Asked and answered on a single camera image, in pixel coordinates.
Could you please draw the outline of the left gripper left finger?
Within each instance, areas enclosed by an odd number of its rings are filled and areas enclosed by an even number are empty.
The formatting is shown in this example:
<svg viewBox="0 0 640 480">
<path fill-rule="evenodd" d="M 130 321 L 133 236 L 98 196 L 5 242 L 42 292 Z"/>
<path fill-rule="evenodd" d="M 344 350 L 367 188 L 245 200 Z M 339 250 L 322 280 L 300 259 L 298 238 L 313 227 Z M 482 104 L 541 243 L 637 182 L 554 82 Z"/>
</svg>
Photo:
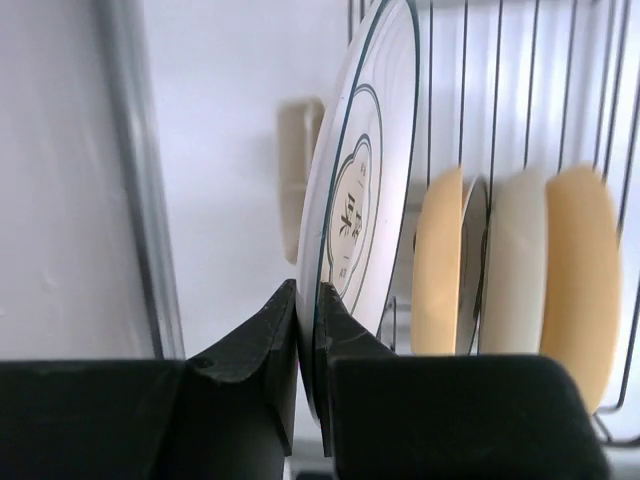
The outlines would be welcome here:
<svg viewBox="0 0 640 480">
<path fill-rule="evenodd" d="M 7 361 L 5 479 L 279 479 L 291 453 L 295 284 L 188 360 Z"/>
</svg>

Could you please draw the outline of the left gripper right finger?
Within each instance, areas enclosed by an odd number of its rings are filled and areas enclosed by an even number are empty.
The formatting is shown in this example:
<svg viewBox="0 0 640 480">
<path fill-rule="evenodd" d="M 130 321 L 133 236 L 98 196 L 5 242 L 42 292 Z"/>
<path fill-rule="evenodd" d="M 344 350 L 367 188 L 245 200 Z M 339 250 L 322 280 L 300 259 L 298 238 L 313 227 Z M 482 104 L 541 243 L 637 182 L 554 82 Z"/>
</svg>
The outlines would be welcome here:
<svg viewBox="0 0 640 480">
<path fill-rule="evenodd" d="M 315 408 L 340 479 L 606 479 L 578 389 L 535 355 L 399 356 L 331 285 L 314 328 Z"/>
</svg>

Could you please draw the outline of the white plate green rim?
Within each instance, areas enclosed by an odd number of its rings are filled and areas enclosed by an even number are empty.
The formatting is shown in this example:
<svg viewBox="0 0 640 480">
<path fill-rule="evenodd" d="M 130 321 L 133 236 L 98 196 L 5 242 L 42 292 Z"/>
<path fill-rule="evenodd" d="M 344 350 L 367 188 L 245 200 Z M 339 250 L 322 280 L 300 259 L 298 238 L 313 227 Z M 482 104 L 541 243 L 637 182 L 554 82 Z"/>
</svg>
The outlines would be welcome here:
<svg viewBox="0 0 640 480">
<path fill-rule="evenodd" d="M 420 58 L 415 2 L 375 2 L 356 29 L 321 122 L 296 280 L 300 368 L 315 418 L 313 349 L 322 284 L 335 287 L 348 314 L 370 333 L 383 316 L 411 174 Z"/>
</svg>

